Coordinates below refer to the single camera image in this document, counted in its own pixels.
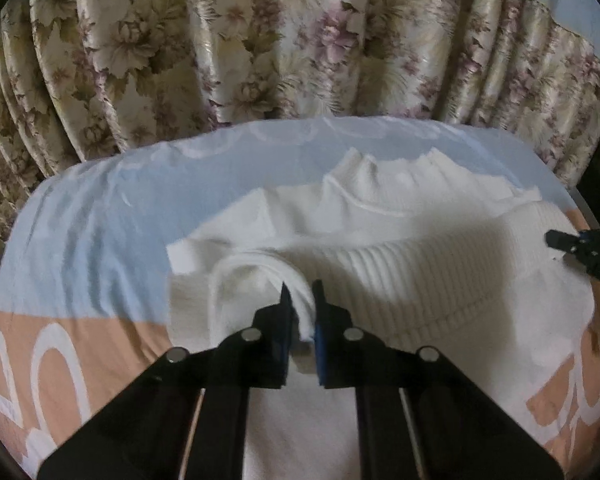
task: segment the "bed sheet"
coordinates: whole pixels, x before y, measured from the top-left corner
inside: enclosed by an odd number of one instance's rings
[[[435,147],[475,173],[538,186],[545,200],[575,208],[511,134],[433,121],[262,121],[71,168],[24,207],[0,268],[0,437],[23,468],[34,475],[169,347],[168,244],[254,188],[320,180],[352,147],[379,160]],[[543,445],[565,467],[600,432],[593,341],[586,333],[582,352],[529,403]]]

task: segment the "white knit garment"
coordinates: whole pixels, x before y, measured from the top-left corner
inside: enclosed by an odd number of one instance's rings
[[[573,233],[537,189],[472,174],[432,150],[376,162],[355,150],[321,184],[259,189],[168,247],[169,332],[215,346],[276,303],[282,282],[313,336],[310,283],[387,344],[437,346],[534,435],[526,400],[579,345],[586,276],[544,244]],[[354,394],[294,356],[282,391],[253,390],[244,478],[359,478]]]

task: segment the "light blue bedsheet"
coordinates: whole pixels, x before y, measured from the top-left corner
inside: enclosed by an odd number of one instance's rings
[[[471,171],[566,190],[510,133],[433,121],[261,121],[86,162],[43,182],[18,216],[0,268],[0,310],[166,322],[165,246],[250,190],[319,181],[354,147],[379,160],[436,147]]]

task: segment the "floral curtain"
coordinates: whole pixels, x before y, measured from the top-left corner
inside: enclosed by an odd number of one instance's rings
[[[330,114],[504,128],[571,187],[600,137],[600,59],[537,0],[10,0],[0,240],[79,161]]]

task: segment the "black device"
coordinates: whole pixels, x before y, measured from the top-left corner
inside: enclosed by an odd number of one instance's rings
[[[600,280],[600,230],[581,231],[579,236],[560,231],[547,231],[546,244],[573,256],[587,269],[587,274]]]
[[[387,347],[314,283],[319,383],[355,388],[363,480],[558,480],[557,462],[437,349]],[[285,384],[280,303],[215,349],[172,348],[42,465],[39,480],[242,478],[250,388]]]

